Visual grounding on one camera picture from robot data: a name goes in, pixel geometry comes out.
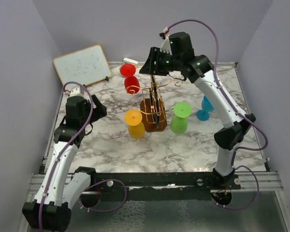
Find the red wine glass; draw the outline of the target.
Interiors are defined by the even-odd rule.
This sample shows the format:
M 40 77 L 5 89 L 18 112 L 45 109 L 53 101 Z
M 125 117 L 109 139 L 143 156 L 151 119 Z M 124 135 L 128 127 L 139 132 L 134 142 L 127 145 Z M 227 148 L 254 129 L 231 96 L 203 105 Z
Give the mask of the red wine glass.
M 128 94 L 136 94 L 140 90 L 140 84 L 138 79 L 134 76 L 136 73 L 136 67 L 132 64 L 124 64 L 120 68 L 120 73 L 125 77 L 124 86 Z

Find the blue wine glass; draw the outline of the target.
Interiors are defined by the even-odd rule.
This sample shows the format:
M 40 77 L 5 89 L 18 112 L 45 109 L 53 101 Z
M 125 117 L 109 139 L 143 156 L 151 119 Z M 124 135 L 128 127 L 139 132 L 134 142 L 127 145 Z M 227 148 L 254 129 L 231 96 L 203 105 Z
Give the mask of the blue wine glass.
M 196 117 L 200 121 L 207 121 L 210 118 L 210 113 L 214 111 L 214 107 L 206 96 L 203 97 L 201 107 L 201 110 L 197 111 Z

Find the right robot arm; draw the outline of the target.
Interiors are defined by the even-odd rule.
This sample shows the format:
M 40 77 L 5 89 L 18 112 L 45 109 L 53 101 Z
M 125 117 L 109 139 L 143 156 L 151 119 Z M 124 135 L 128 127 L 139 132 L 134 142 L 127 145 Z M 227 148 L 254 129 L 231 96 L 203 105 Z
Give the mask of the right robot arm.
M 209 100 L 220 118 L 223 128 L 214 134 L 218 145 L 218 157 L 213 169 L 212 183 L 218 189 L 225 188 L 233 177 L 235 150 L 250 130 L 256 118 L 247 114 L 231 97 L 215 67 L 205 55 L 195 55 L 190 35 L 162 32 L 161 47 L 152 47 L 149 56 L 139 70 L 141 74 L 167 76 L 181 72 L 184 79 L 194 84 Z

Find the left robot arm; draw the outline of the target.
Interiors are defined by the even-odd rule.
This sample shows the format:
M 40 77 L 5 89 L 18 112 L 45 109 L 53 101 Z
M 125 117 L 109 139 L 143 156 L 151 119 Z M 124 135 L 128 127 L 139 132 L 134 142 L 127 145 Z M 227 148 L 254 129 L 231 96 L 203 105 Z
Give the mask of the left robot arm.
M 107 115 L 106 107 L 96 95 L 86 100 L 72 96 L 66 101 L 66 115 L 54 132 L 51 161 L 34 200 L 23 205 L 22 213 L 33 229 L 66 231 L 72 208 L 83 190 L 97 185 L 94 168 L 81 168 L 70 183 L 66 183 L 71 163 L 82 139 L 85 127 Z

